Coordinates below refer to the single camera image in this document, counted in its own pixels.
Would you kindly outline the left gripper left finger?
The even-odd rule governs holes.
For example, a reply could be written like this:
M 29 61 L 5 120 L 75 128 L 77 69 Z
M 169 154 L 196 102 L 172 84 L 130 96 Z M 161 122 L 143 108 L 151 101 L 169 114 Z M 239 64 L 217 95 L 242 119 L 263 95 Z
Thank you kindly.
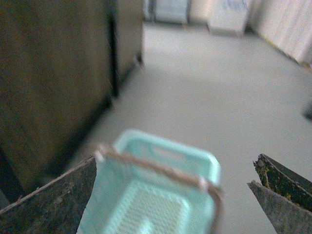
M 0 212 L 2 234 L 75 234 L 97 175 L 89 156 Z

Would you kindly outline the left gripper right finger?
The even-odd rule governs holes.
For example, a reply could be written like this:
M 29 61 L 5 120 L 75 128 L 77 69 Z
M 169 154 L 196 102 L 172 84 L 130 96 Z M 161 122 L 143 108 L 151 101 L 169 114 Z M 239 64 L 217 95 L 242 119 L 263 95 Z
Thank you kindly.
M 312 182 L 260 154 L 253 166 L 260 182 L 248 187 L 278 234 L 312 232 Z

